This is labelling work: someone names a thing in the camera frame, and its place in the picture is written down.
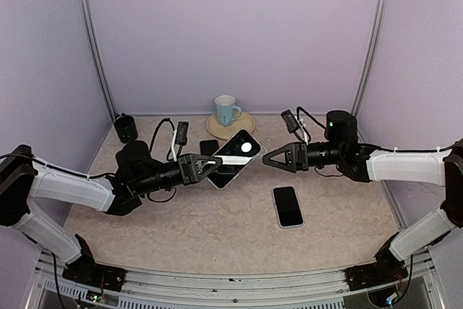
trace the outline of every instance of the beige table surface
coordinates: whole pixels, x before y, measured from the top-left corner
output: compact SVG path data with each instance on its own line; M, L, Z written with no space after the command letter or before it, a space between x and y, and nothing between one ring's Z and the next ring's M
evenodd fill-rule
M149 144L162 117L136 118L140 139ZM183 153L199 153L212 138L207 117L172 117L190 122ZM278 116L255 116L253 133L269 151L296 141ZM315 140L323 131L309 127ZM164 161L171 140L163 125L153 157ZM114 130L105 139L91 173L115 171L122 148ZM335 173L325 168L323 173ZM279 227L272 189L293 186L305 224ZM168 192L151 195L163 199ZM370 261L397 226L378 183L325 178L313 169L297 174L262 165L257 157L225 190L207 180L178 187L168 203L143 201L127 216L108 216L74 205L65 228L84 237L95 259L119 266L199 274L269 274L347 266Z

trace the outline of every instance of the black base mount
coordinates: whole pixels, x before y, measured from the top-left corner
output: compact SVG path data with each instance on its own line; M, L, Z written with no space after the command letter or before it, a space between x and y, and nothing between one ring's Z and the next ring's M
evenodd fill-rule
M376 253L375 263L346 269L347 283L351 291L389 284L399 280L399 277L403 279L408 277L405 262L398 261L389 251L389 246L395 236L396 234L389 238Z
M63 270L63 278L98 289L121 292L126 271L123 268L95 263L87 242L75 235L82 248L82 255Z

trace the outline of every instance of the blue mug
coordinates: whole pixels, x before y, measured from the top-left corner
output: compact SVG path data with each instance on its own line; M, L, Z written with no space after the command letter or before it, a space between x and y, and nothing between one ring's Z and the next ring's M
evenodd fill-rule
M243 113L243 110L239 106L234 105L236 99L232 96L220 96L217 97L216 107L217 107L217 121L222 126L230 126L233 124L233 121L239 119ZM238 117L235 117L234 111L238 110Z

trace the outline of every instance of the phone screen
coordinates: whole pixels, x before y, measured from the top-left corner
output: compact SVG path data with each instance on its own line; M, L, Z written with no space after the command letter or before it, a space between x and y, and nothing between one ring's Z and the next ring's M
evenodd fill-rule
M213 155L223 156L224 163L227 156L238 160L241 157L245 164L222 164L215 172L208 175L209 181L220 190L225 188L260 152L260 149L260 144L247 130L238 131Z
M293 187L273 189L276 212L282 227L295 227L304 224L299 202Z

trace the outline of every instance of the smartphone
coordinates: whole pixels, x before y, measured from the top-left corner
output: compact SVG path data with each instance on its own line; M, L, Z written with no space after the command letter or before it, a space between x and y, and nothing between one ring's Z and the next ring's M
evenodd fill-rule
M280 227L298 227L304 224L299 201L293 187L277 187L273 189L273 201Z
M213 154L223 164L208 175L208 180L219 190L224 189L260 152L260 144L247 131L239 130Z

